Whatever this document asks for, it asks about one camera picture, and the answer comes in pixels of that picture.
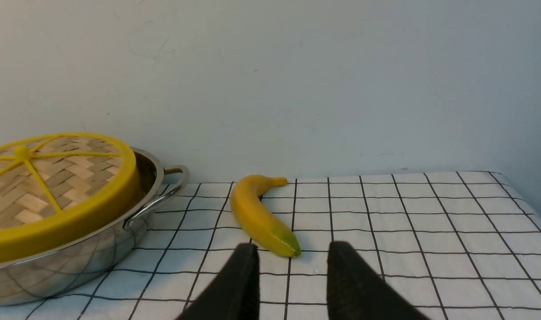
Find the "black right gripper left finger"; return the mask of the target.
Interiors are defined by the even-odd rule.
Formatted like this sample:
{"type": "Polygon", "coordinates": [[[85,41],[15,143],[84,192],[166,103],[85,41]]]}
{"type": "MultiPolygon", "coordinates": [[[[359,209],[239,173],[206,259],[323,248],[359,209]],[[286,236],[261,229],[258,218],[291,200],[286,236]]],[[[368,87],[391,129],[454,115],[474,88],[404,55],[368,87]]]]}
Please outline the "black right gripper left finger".
{"type": "Polygon", "coordinates": [[[258,320],[259,275],[258,248],[251,243],[241,243],[208,287],[177,319],[258,320]]]}

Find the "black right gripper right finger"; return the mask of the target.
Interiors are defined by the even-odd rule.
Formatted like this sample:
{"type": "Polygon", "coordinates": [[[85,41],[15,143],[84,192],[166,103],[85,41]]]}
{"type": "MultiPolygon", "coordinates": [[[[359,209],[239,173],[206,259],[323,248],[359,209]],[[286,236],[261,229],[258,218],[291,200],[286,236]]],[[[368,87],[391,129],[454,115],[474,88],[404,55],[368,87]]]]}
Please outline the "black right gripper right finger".
{"type": "Polygon", "coordinates": [[[426,320],[345,241],[329,245],[326,304],[330,320],[426,320]]]}

